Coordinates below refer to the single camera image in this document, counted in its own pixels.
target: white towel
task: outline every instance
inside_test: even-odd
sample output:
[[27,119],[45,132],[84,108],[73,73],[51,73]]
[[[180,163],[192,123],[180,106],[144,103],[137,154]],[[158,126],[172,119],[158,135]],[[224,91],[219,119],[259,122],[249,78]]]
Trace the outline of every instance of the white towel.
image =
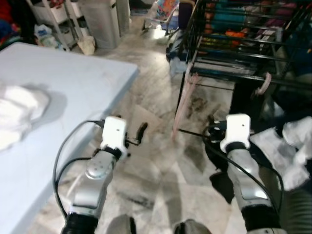
[[311,117],[285,124],[283,138],[274,128],[269,128],[251,136],[250,140],[281,174],[286,191],[301,186],[310,178],[305,164],[312,158]]
[[21,140],[31,123],[42,116],[48,102],[48,96],[41,91],[1,84],[0,151]]

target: gray trash can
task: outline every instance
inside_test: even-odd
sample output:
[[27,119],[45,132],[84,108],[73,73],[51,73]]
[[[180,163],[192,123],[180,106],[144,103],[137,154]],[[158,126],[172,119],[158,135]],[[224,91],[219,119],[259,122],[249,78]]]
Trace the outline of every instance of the gray trash can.
[[116,0],[119,33],[122,37],[130,29],[130,8],[128,0]]
[[120,43],[116,0],[79,0],[78,2],[97,47],[116,48]]

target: black metal rack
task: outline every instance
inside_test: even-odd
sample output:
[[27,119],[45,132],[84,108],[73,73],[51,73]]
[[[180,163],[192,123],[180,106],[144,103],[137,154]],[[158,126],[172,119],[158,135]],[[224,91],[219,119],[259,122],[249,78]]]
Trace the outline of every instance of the black metal rack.
[[[263,102],[257,109],[247,106],[253,91],[265,81],[265,72],[272,74],[275,92],[282,86],[312,90],[310,84],[285,79],[298,49],[311,48],[302,46],[309,35],[311,17],[310,0],[197,0],[178,54],[187,54],[191,74],[235,82],[230,114],[247,113],[252,119],[258,118]],[[270,24],[273,20],[278,26]],[[296,43],[289,42],[292,35],[298,36]],[[288,57],[276,54],[281,46],[291,50]],[[284,64],[282,70],[278,63]],[[185,73],[177,105],[184,82]]]

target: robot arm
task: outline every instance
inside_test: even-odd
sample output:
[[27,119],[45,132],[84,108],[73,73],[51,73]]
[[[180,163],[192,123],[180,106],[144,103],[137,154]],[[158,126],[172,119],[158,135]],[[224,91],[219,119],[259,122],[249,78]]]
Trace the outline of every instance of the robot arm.
[[[259,166],[248,151],[249,134],[248,115],[229,115],[225,138],[221,141],[220,148],[229,159],[263,184],[259,177]],[[228,175],[233,182],[234,194],[248,234],[286,234],[280,227],[279,216],[265,191],[233,164],[228,167]]]
[[141,143],[145,123],[137,133],[135,143],[126,139],[126,121],[118,117],[107,117],[103,127],[101,149],[88,160],[85,174],[77,187],[62,234],[94,234],[101,216],[112,181],[116,163],[127,157],[128,143]]

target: black cable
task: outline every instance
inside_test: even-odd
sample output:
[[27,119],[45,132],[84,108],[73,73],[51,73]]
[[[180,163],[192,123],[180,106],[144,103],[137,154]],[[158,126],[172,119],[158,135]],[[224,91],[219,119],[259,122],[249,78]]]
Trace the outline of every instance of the black cable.
[[267,168],[268,170],[272,171],[278,178],[278,181],[279,181],[279,184],[280,184],[280,195],[279,195],[279,203],[278,203],[278,212],[280,213],[281,209],[282,209],[282,205],[283,205],[283,201],[284,201],[284,182],[283,182],[283,178],[282,176],[280,175],[280,173],[278,173],[277,170],[275,170],[274,168],[272,167],[268,167],[268,166],[265,166],[263,165],[262,163],[259,163],[257,160],[256,162],[261,166],[261,167],[265,167]]
[[65,211],[64,207],[63,207],[63,204],[62,204],[62,201],[59,197],[59,182],[60,182],[60,178],[63,174],[63,172],[66,170],[66,168],[72,164],[73,162],[76,162],[76,161],[80,161],[80,160],[89,160],[91,159],[90,157],[78,157],[78,158],[74,158],[74,159],[71,159],[69,160],[60,170],[59,174],[58,174],[58,178],[57,180],[55,181],[55,185],[56,185],[56,191],[55,191],[55,194],[56,194],[56,197],[58,197],[59,199],[59,203],[58,203],[58,206],[59,208],[61,209],[62,213],[65,212],[65,217],[67,217],[67,212]]
[[101,125],[103,121],[97,121],[97,120],[85,120],[83,122],[81,122],[80,124],[78,124],[71,132],[70,134],[65,138],[65,140],[63,141],[63,143],[61,144],[59,150],[58,150],[58,154],[55,158],[55,162],[54,162],[54,166],[53,166],[53,174],[52,174],[52,180],[53,180],[53,191],[55,194],[55,198],[57,201],[57,204],[59,206],[59,208],[61,209],[61,212],[64,216],[64,218],[66,219],[67,217],[67,213],[62,205],[62,202],[60,200],[59,194],[58,194],[58,188],[57,188],[57,180],[56,180],[56,174],[57,174],[57,167],[58,167],[58,161],[59,161],[59,157],[60,157],[60,153],[62,152],[62,149],[64,147],[64,145],[66,144],[66,142],[68,141],[68,139],[75,133],[75,131],[77,131],[77,129],[79,129],[82,125],[86,124],[86,123],[95,123],[97,125]]
[[245,175],[247,175],[250,179],[252,179],[257,185],[260,186],[260,188],[266,193],[266,195],[268,196],[268,198],[270,199],[271,203],[272,203],[272,206],[275,210],[275,212],[277,214],[279,214],[279,211],[277,209],[277,206],[276,206],[276,203],[274,201],[274,198],[272,196],[272,194],[267,190],[267,188],[262,184],[260,183],[259,180],[257,180],[252,174],[248,173],[244,168],[242,168],[241,166],[239,166],[236,162],[234,162],[233,160],[225,157],[222,153],[220,153],[219,151],[215,150],[213,147],[211,147],[207,142],[206,142],[206,138],[208,136],[205,135],[205,132],[210,128],[210,126],[207,126],[205,127],[205,129],[203,130],[202,132],[202,141],[204,142],[204,144],[209,147],[209,150],[211,152],[213,152],[214,154],[220,156],[221,158],[223,158],[224,160],[227,160],[229,163],[231,163],[232,165],[234,165],[235,167],[237,167],[238,169],[240,169]]

